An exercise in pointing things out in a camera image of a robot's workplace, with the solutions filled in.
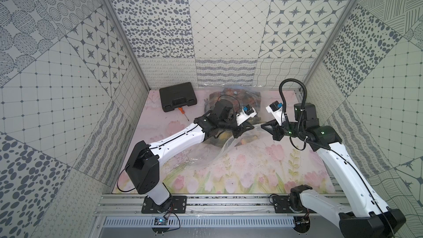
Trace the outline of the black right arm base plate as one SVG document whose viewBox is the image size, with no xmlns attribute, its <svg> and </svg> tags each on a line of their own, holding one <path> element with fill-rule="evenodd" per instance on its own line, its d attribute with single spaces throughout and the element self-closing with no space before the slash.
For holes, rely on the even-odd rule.
<svg viewBox="0 0 423 238">
<path fill-rule="evenodd" d="M 316 214 L 313 210 L 307 209 L 303 206 L 299 198 L 291 198 L 289 195 L 277 195 L 271 194 L 269 197 L 269 202 L 274 208 L 276 214 L 281 213 L 311 213 Z"/>
</svg>

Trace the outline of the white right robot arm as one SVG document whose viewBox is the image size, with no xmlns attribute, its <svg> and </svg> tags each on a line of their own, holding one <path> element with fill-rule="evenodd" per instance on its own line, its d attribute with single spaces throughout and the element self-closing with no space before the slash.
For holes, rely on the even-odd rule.
<svg viewBox="0 0 423 238">
<path fill-rule="evenodd" d="M 393 238 L 405 224 L 400 209 L 391 208 L 372 188 L 350 157 L 334 128 L 315 126 L 303 130 L 299 123 L 293 129 L 275 123 L 273 138 L 296 137 L 309 144 L 336 178 L 349 204 L 343 206 L 320 195 L 309 185 L 290 190 L 288 204 L 295 212 L 311 210 L 339 228 L 345 238 Z"/>
</svg>

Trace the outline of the yellow plaid shirt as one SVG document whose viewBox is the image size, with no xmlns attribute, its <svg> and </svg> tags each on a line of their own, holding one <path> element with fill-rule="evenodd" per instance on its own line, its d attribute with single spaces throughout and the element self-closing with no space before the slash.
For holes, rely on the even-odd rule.
<svg viewBox="0 0 423 238">
<path fill-rule="evenodd" d="M 229 139 L 233 139 L 231 131 L 220 131 L 217 135 L 208 138 L 204 143 L 222 148 Z"/>
</svg>

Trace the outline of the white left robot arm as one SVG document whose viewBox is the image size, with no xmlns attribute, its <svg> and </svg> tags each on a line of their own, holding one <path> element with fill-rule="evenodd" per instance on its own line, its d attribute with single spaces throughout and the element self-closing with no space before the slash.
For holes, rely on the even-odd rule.
<svg viewBox="0 0 423 238">
<path fill-rule="evenodd" d="M 240 112 L 224 120 L 209 111 L 182 131 L 163 140 L 152 144 L 138 142 L 123 170 L 140 195 L 146 194 L 161 211 L 168 210 L 172 195 L 163 184 L 160 168 L 175 155 L 206 141 L 220 130 L 229 130 L 234 138 L 240 137 L 244 132 L 254 129 L 249 119 L 256 114 L 255 111 L 250 114 Z"/>
</svg>

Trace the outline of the red plaid shirt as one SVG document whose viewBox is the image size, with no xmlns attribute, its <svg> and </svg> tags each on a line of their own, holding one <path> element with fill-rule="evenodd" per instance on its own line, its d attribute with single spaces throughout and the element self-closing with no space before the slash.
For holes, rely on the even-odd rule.
<svg viewBox="0 0 423 238">
<path fill-rule="evenodd" d="M 262 98 L 260 92 L 244 88 L 224 88 L 222 91 L 215 91 L 209 94 L 209 97 L 204 100 L 205 112 L 213 109 L 216 102 L 220 99 L 231 101 L 237 111 L 239 111 L 240 106 L 246 105 L 252 106 L 256 111 L 261 109 Z"/>
</svg>

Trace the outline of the clear plastic vacuum bag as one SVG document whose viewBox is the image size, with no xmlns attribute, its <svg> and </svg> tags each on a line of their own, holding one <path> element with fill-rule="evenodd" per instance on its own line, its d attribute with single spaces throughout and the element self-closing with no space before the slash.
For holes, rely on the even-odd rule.
<svg viewBox="0 0 423 238">
<path fill-rule="evenodd" d="M 210 136 L 206 135 L 206 141 L 190 147 L 182 154 L 187 166 L 202 169 L 232 151 L 235 145 L 252 142 L 254 130 L 269 119 L 264 116 L 264 107 L 265 103 L 271 102 L 275 92 L 256 87 L 216 86 L 197 89 L 195 94 L 200 115 L 219 116 L 220 122 L 224 121 L 224 117 L 234 122 L 235 115 L 240 114 L 244 107 L 254 108 L 257 112 L 240 128 L 217 128 Z"/>
</svg>

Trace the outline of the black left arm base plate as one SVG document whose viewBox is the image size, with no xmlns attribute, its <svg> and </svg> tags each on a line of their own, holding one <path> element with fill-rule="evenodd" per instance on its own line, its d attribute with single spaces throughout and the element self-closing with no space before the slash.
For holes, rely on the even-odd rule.
<svg viewBox="0 0 423 238">
<path fill-rule="evenodd" d="M 175 213 L 184 214 L 186 212 L 187 196 L 170 196 L 163 204 L 157 205 L 152 198 L 146 196 L 143 202 L 142 214 L 154 213 Z"/>
</svg>

